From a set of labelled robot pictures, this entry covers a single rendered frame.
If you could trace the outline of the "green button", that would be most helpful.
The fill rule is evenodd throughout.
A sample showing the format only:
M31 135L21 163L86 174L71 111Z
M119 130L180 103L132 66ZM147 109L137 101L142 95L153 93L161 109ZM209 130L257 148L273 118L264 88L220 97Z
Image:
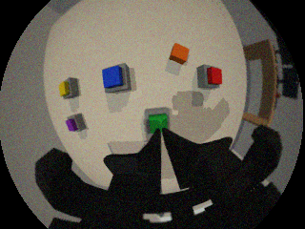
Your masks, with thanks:
M145 121L148 134L155 134L156 129L169 130L169 108L146 108Z

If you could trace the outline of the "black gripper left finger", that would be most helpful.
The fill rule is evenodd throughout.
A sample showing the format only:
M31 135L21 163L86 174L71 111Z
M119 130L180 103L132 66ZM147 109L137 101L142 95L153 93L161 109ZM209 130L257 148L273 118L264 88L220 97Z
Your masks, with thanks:
M104 157L104 164L107 165L112 175L123 173L123 175L153 175L156 188L161 188L161 144L160 129L152 134L148 144L134 154L110 154ZM159 194L160 194L159 188Z

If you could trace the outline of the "yellow button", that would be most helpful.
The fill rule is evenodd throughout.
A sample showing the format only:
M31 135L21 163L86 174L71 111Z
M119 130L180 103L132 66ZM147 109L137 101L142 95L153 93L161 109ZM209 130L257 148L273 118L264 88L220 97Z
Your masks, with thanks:
M60 89L61 96L64 96L64 100L75 98L79 94L79 87L77 87L77 77L70 77L70 79L66 79L65 81L61 81L61 84L58 85L58 89Z

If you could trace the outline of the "red button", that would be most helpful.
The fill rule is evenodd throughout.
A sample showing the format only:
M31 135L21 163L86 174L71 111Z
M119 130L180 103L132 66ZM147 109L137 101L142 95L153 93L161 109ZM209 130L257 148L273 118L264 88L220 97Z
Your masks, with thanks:
M210 65L201 65L197 68L198 88L220 88L222 84L221 69Z

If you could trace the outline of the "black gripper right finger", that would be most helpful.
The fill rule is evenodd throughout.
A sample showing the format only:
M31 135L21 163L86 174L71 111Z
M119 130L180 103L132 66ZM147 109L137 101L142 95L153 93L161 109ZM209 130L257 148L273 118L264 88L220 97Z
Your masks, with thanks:
M220 140L205 142L205 144L195 144L195 142L173 133L172 130L161 129L161 134L163 134L164 144L168 149L168 156L171 157L169 160L174 168L180 190L190 187L188 182L203 157L214 156L221 150L224 152L233 144L233 138L227 136Z

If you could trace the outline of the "blue button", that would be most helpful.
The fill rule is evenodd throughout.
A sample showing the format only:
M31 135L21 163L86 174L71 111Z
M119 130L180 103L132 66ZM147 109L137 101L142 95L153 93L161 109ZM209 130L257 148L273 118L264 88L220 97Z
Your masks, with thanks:
M126 62L103 69L102 75L106 93L131 90L130 69Z

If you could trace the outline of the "orange block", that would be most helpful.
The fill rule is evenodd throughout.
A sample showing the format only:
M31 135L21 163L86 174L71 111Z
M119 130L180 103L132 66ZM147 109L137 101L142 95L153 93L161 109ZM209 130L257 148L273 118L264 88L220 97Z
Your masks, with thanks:
M186 60L188 58L188 52L190 52L190 50L188 50L187 47L180 46L175 42L174 47L172 47L172 54L169 60L179 62L179 64L184 64L184 62L187 62Z

